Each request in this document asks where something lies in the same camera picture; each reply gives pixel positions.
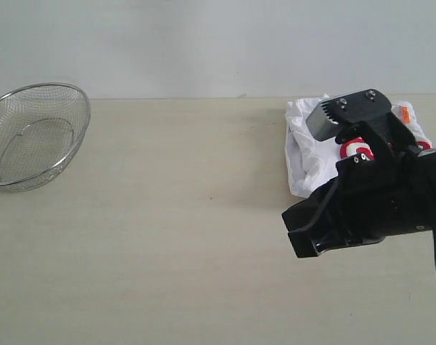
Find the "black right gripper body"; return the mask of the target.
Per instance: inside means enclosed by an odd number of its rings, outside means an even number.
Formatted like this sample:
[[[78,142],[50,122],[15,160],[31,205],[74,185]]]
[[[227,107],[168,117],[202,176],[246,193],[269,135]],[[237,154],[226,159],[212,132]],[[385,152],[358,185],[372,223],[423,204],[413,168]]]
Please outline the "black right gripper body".
[[[337,179],[341,229],[386,238],[436,228],[436,152],[389,169],[362,162]]]

